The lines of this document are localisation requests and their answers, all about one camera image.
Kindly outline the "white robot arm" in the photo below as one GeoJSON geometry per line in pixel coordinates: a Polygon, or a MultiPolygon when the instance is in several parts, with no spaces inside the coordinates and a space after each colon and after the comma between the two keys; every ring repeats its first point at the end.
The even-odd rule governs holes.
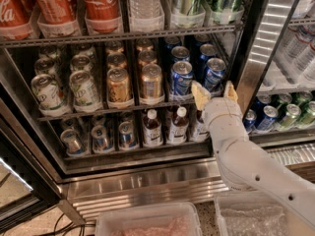
{"type": "Polygon", "coordinates": [[[315,228],[315,185],[250,141],[233,84],[226,84],[222,97],[213,97],[196,81],[191,91],[225,185],[231,190],[260,190],[315,228]]]}

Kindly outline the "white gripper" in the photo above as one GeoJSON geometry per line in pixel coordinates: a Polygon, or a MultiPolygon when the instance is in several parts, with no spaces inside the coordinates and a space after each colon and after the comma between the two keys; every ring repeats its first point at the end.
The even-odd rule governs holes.
{"type": "Polygon", "coordinates": [[[198,110],[203,110],[203,119],[206,127],[211,133],[216,130],[234,130],[243,133],[243,114],[236,102],[238,95],[231,81],[227,81],[223,96],[211,99],[211,94],[196,81],[192,81],[191,91],[198,110]]]}

